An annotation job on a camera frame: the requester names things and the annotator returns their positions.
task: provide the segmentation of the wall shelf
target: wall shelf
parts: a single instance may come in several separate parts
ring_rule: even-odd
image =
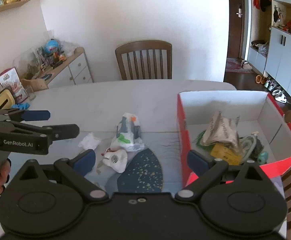
[[[24,1],[19,1],[19,2],[14,2],[14,3],[9,3],[9,4],[4,4],[0,6],[0,12],[12,9],[12,8],[17,8],[20,7],[24,4],[26,4],[27,2],[29,2],[30,0],[24,0]]]

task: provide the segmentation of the human hand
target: human hand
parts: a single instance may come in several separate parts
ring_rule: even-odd
[[[6,161],[0,170],[0,194],[3,192],[3,185],[7,182],[7,177],[11,171],[9,161]]]

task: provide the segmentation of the dining table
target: dining table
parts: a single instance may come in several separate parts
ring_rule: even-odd
[[[140,122],[142,140],[158,157],[163,166],[163,191],[175,194],[182,188],[180,141],[177,124],[177,95],[183,91],[236,90],[224,82],[201,80],[128,80],[99,82],[78,86],[60,87],[36,92],[30,102],[30,110],[48,110],[51,117],[47,121],[26,122],[37,126],[77,124],[80,134],[77,138],[55,141],[48,155],[11,153],[10,181],[22,165],[29,159],[39,164],[52,164],[60,158],[72,159],[82,148],[79,142],[89,133],[101,140],[96,148],[96,163],[101,154],[111,144],[116,125],[124,113],[135,114]],[[173,170],[164,167],[175,167]],[[114,176],[110,168],[104,168],[104,176],[91,172],[88,180],[107,190],[109,176]],[[280,178],[273,180],[283,194]],[[0,225],[0,236],[4,231]],[[286,236],[286,221],[280,234]]]

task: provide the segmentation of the dark wooden door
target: dark wooden door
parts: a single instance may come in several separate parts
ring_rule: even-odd
[[[242,24],[244,19],[242,0],[229,0],[229,43],[228,58],[238,58],[241,47]]]

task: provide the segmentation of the red rug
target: red rug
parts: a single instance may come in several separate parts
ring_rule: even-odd
[[[253,70],[246,70],[241,68],[240,58],[227,58],[225,64],[226,72],[240,72],[240,73],[254,73]]]

